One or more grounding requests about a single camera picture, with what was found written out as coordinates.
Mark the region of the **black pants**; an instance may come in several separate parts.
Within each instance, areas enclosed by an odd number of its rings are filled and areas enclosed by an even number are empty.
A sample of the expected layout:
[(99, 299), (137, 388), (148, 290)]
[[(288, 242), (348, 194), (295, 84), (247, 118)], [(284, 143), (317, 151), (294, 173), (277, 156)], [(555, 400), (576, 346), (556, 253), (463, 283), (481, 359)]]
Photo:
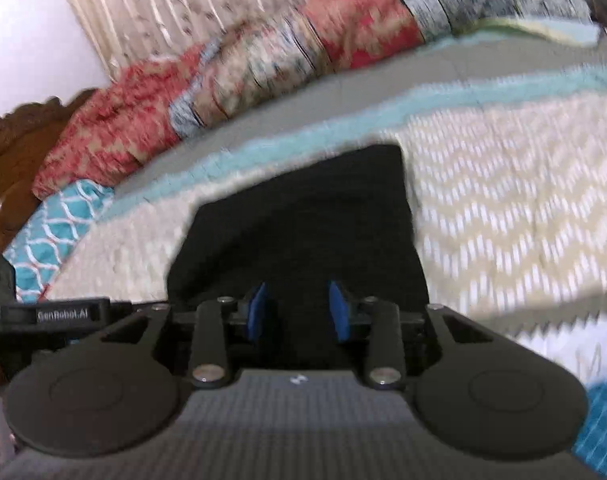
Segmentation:
[(199, 207), (166, 293), (188, 306), (262, 282), (304, 294), (330, 281), (405, 311), (428, 304), (397, 144), (314, 162)]

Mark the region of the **teal lattice pillow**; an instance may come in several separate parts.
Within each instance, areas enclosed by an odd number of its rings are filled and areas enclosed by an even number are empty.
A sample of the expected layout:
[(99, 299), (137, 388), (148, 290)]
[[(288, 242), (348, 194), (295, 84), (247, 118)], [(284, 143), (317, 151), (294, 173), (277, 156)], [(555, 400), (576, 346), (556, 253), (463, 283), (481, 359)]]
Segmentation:
[(80, 180), (41, 202), (3, 252), (16, 271), (15, 292), (20, 302), (34, 304), (44, 297), (113, 195), (112, 188)]

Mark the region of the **carved wooden headboard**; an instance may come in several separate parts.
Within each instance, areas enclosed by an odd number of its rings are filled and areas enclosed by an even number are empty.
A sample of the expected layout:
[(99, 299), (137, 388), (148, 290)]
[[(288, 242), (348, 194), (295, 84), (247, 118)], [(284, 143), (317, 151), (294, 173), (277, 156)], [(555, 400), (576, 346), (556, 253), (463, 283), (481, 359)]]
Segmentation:
[(54, 96), (24, 103), (0, 116), (0, 250), (38, 208), (31, 191), (35, 174), (71, 116), (94, 92), (84, 90), (68, 104)]

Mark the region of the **red floral rolled quilt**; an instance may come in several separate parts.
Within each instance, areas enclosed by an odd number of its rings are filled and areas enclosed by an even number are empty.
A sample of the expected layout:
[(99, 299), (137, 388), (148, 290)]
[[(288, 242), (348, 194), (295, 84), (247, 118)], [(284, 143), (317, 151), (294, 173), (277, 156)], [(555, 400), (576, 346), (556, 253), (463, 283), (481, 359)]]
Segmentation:
[(113, 186), (151, 159), (328, 74), (425, 44), (402, 0), (305, 0), (241, 21), (169, 61), (142, 61), (72, 116), (32, 183), (40, 200)]

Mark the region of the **patterned bedsheet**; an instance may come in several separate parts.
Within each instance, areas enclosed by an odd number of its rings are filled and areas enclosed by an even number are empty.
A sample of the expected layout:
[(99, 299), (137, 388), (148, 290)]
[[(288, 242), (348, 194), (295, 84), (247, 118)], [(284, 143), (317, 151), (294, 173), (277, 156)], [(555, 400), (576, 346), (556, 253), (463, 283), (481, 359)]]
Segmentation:
[[(199, 207), (401, 148), (429, 301), (328, 282), (196, 304), (166, 277)], [(5, 396), (4, 479), (607, 479), (607, 41), (465, 41), (332, 76), (185, 141), (114, 191), (47, 301), (134, 312)]]

